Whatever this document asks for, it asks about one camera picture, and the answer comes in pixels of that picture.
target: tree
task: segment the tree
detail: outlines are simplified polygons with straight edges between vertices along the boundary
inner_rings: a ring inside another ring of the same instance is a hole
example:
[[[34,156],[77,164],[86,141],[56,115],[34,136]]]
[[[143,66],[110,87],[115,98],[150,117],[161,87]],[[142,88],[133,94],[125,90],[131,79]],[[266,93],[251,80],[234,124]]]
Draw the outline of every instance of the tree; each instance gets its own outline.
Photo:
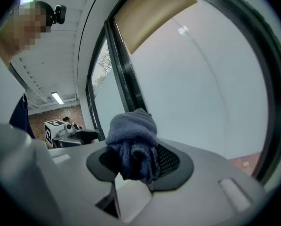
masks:
[[[97,78],[94,83],[93,83],[93,91],[94,91],[94,96],[96,96],[99,88],[101,87],[101,84],[103,83],[103,81],[105,80],[105,78],[107,77],[108,73],[111,71],[112,69],[112,65],[111,65],[111,59],[110,59],[110,55],[109,55],[109,50],[107,48],[106,52],[104,52],[98,59],[97,61],[99,67],[101,67],[103,74],[101,74],[99,76],[99,78]]]

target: blue towel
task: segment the blue towel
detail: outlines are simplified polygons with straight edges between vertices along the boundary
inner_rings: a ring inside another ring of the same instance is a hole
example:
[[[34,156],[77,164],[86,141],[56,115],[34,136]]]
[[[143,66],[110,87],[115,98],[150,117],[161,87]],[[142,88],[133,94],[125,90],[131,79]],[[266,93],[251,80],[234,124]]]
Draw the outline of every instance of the blue towel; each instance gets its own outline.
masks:
[[[140,108],[116,115],[111,123],[106,143],[116,151],[124,180],[140,180],[150,184],[158,178],[157,126],[152,117]]]

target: ceiling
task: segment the ceiling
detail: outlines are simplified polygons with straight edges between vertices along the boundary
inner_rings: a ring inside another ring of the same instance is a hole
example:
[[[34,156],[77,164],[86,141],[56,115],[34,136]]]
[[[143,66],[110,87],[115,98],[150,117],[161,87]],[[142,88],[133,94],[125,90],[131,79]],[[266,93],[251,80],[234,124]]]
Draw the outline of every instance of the ceiling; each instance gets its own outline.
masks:
[[[60,107],[77,105],[77,69],[74,68],[76,34],[87,0],[40,0],[52,8],[57,4],[67,7],[65,23],[54,24],[51,33],[41,35],[36,45],[16,56],[12,65],[26,84],[29,114]],[[58,92],[63,105],[51,96]]]

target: textured mesh pad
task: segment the textured mesh pad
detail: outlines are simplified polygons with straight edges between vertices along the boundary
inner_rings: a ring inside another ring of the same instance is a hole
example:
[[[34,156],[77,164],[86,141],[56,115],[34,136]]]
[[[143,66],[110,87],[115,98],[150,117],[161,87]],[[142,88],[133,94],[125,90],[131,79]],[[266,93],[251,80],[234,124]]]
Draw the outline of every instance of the textured mesh pad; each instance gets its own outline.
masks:
[[[159,177],[163,177],[173,171],[175,171],[180,164],[179,157],[166,149],[165,147],[158,145],[157,147],[158,163],[161,169]],[[113,149],[109,149],[99,157],[99,161],[107,169],[114,174],[118,174],[120,171],[120,164],[118,161],[117,153]]]

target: person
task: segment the person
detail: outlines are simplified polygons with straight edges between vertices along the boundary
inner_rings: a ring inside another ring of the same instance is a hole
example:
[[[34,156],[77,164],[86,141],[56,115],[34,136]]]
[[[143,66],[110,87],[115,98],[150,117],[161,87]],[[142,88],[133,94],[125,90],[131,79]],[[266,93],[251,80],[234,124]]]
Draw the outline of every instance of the person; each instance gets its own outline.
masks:
[[[14,9],[0,28],[0,123],[10,123],[32,138],[24,89],[8,68],[14,56],[34,45],[42,32],[49,32],[53,15],[49,4],[30,2]]]
[[[76,123],[73,123],[73,121],[68,117],[68,116],[65,116],[62,121],[65,121],[69,124],[71,124],[72,127],[74,127],[76,130],[83,130],[83,127],[82,126],[78,126]]]

